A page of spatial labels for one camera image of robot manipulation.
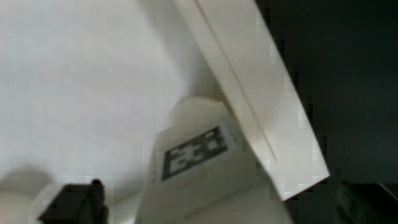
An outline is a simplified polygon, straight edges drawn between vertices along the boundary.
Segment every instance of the white ceiling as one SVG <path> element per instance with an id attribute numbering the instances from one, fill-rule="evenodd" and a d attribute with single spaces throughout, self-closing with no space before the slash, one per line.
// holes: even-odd
<path id="1" fill-rule="evenodd" d="M 0 188 L 102 178 L 116 200 L 138 192 L 193 95 L 219 87 L 173 1 L 3 0 Z"/>

